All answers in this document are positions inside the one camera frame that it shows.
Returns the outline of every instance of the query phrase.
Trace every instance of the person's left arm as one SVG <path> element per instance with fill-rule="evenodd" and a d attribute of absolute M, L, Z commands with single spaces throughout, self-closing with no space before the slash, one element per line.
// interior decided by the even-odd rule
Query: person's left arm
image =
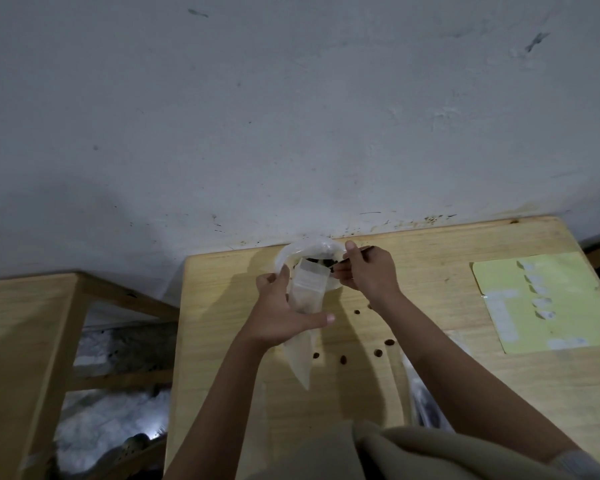
<path fill-rule="evenodd" d="M 303 315 L 287 302 L 289 268 L 256 278 L 260 297 L 229 346 L 198 416 L 164 480 L 233 480 L 251 407 L 258 366 L 265 352 L 304 330 L 333 322 L 325 312 Z"/>

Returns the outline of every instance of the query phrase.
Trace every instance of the person's right hand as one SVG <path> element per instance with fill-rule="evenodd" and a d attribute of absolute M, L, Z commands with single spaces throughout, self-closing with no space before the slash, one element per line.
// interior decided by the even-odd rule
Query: person's right hand
<path fill-rule="evenodd" d="M 372 306 L 378 300 L 402 293 L 389 251 L 376 246 L 367 253 L 365 261 L 355 242 L 347 241 L 345 247 L 344 257 L 349 260 L 333 266 L 334 278 L 344 286 L 362 291 Z"/>

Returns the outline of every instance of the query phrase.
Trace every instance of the forearm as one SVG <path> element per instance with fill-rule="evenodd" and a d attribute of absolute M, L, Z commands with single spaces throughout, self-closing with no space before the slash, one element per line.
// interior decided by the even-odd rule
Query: forearm
<path fill-rule="evenodd" d="M 538 461 L 578 446 L 551 421 L 458 347 L 404 296 L 374 303 L 458 433 Z"/>
<path fill-rule="evenodd" d="M 235 478 L 263 355 L 240 334 L 232 342 L 165 480 Z"/>

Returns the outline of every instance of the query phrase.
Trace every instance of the paper cutout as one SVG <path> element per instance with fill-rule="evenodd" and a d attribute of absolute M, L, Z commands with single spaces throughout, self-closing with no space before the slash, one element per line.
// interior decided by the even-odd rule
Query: paper cutout
<path fill-rule="evenodd" d="M 476 262 L 507 354 L 600 345 L 600 282 L 579 252 Z"/>

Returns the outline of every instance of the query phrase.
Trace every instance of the hand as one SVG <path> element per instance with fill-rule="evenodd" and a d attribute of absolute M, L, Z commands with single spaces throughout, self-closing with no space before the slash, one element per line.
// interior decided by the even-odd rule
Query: hand
<path fill-rule="evenodd" d="M 298 333 L 322 328 L 335 320 L 333 314 L 320 312 L 301 314 L 291 309 L 287 301 L 289 268 L 282 266 L 280 274 L 261 274 L 256 278 L 260 292 L 247 322 L 238 337 L 247 339 L 264 350 L 280 345 Z"/>
<path fill-rule="evenodd" d="M 368 252 L 365 261 L 355 242 L 347 241 L 345 247 L 347 252 L 344 258 L 349 258 L 349 261 L 333 266 L 334 278 L 344 286 L 362 291 L 372 306 L 375 301 L 402 294 L 395 264 L 388 251 L 376 246 Z"/>

